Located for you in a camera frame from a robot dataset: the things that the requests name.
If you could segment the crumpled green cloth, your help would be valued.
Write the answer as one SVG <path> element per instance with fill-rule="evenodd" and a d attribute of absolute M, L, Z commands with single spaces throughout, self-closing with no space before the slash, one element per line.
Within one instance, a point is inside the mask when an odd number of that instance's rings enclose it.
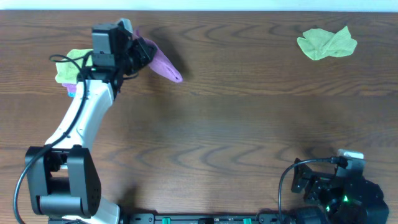
<path fill-rule="evenodd" d="M 351 37 L 348 27 L 337 33 L 323 29 L 310 29 L 297 38 L 302 52 L 311 60 L 321 60 L 326 57 L 346 57 L 353 54 L 357 41 Z"/>

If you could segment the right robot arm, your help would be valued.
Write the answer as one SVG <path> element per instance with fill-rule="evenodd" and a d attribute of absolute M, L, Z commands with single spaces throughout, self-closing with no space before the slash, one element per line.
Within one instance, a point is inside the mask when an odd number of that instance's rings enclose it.
<path fill-rule="evenodd" d="M 385 223 L 389 208 L 380 186 L 363 176 L 365 161 L 349 157 L 330 157 L 333 174 L 316 172 L 296 159 L 291 191 L 304 192 L 308 207 L 298 208 L 286 223 Z"/>

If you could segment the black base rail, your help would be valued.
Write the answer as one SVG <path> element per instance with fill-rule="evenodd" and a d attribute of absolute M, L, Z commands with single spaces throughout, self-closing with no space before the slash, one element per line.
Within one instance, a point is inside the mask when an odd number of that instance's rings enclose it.
<path fill-rule="evenodd" d="M 278 224 L 276 213 L 258 214 L 154 214 L 135 213 L 121 218 L 121 224 Z"/>

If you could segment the folded purple cloth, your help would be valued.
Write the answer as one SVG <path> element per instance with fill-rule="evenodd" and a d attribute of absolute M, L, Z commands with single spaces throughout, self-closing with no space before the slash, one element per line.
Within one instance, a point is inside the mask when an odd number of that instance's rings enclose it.
<path fill-rule="evenodd" d="M 75 94 L 76 93 L 76 84 L 62 83 L 62 86 L 67 89 L 68 94 Z"/>

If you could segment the folded green cloth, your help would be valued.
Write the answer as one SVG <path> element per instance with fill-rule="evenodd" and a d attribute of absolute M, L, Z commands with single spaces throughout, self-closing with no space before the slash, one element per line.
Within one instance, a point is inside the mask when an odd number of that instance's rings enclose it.
<path fill-rule="evenodd" d="M 83 57 L 90 52 L 91 49 L 72 49 L 67 53 L 67 57 L 71 59 L 78 58 L 75 62 L 79 67 L 83 65 Z M 55 81 L 60 84 L 77 84 L 79 70 L 71 62 L 57 62 L 57 75 Z"/>

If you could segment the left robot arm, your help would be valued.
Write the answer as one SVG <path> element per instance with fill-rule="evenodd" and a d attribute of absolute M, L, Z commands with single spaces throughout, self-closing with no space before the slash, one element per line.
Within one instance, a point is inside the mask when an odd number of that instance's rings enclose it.
<path fill-rule="evenodd" d="M 93 48 L 78 58 L 52 55 L 76 68 L 76 92 L 57 130 L 25 155 L 21 180 L 29 187 L 32 210 L 52 223 L 122 223 L 120 207 L 106 200 L 91 150 L 96 133 L 125 80 L 133 79 L 157 51 L 133 36 L 131 22 L 97 24 Z"/>

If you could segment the purple microfiber cloth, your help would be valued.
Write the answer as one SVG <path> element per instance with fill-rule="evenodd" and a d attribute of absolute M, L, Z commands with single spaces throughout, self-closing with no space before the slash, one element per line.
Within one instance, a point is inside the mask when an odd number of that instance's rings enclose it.
<path fill-rule="evenodd" d="M 148 45 L 153 45 L 156 48 L 156 53 L 152 61 L 148 64 L 149 68 L 157 73 L 158 75 L 172 81 L 175 83 L 183 82 L 181 73 L 174 67 L 172 62 L 167 58 L 167 56 L 160 50 L 157 44 L 147 38 L 144 38 L 145 43 Z"/>

